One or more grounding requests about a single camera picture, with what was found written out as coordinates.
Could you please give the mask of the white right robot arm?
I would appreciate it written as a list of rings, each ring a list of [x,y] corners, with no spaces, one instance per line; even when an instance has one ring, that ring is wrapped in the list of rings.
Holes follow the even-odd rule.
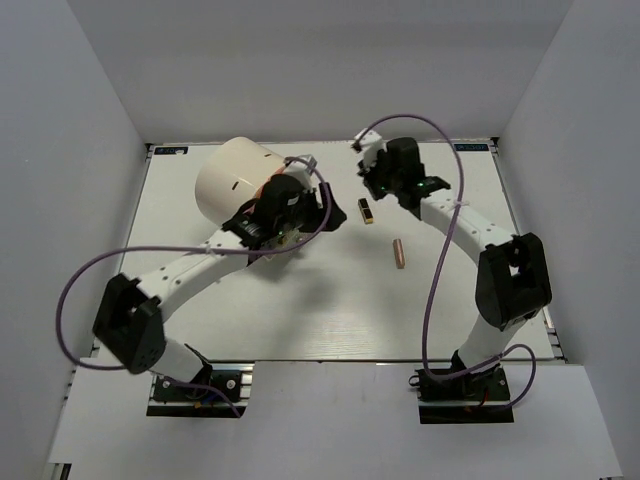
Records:
[[[461,199],[451,185],[429,176],[415,139],[385,141],[369,132],[353,144],[358,174],[375,200],[394,196],[418,220],[445,236],[476,265],[478,318],[452,357],[453,390],[472,399],[488,385],[515,333],[552,300],[544,247],[533,233],[517,235],[497,226]]]

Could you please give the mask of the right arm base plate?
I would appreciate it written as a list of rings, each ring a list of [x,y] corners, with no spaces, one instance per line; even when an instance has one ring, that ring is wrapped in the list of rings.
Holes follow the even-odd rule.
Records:
[[[422,425],[509,424],[514,422],[504,369],[436,382],[423,369],[408,379],[416,392]]]

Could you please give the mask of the cream round drawer organizer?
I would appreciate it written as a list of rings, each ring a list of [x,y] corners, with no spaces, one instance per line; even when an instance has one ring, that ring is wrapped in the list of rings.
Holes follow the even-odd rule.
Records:
[[[250,251],[248,261],[259,251],[287,248],[309,233],[297,229],[271,237],[250,219],[264,184],[283,174],[285,157],[245,137],[219,146],[197,175],[195,199],[200,212],[226,233],[239,237],[240,246]],[[322,207],[320,186],[313,185]]]

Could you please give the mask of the black gold square lipstick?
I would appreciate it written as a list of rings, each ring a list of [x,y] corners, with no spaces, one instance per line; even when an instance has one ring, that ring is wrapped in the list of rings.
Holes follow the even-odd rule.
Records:
[[[374,216],[372,210],[369,206],[369,203],[366,198],[360,198],[357,201],[359,211],[361,213],[363,222],[366,225],[372,224],[374,222]]]

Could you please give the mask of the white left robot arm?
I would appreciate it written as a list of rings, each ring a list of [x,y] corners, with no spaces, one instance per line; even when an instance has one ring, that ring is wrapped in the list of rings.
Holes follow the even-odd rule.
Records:
[[[294,248],[287,235],[309,240],[346,219],[329,184],[306,188],[291,175],[276,174],[203,245],[139,277],[120,273],[110,279],[93,332],[129,373],[161,375],[176,381],[188,398],[202,398],[211,387],[212,367],[194,348],[168,338],[165,322],[211,284]]]

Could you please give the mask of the rose gold lipstick tube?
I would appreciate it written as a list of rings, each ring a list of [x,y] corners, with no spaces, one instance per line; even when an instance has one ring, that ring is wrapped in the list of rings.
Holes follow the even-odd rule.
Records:
[[[406,257],[404,253],[402,240],[396,238],[392,241],[392,247],[394,252],[394,260],[398,269],[404,269],[406,266]]]

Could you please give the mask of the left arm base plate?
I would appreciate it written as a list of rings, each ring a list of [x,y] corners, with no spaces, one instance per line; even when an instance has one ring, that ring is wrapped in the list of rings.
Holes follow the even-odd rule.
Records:
[[[253,370],[251,363],[214,363],[207,388],[180,386],[170,378],[155,375],[146,415],[239,419],[249,403]]]

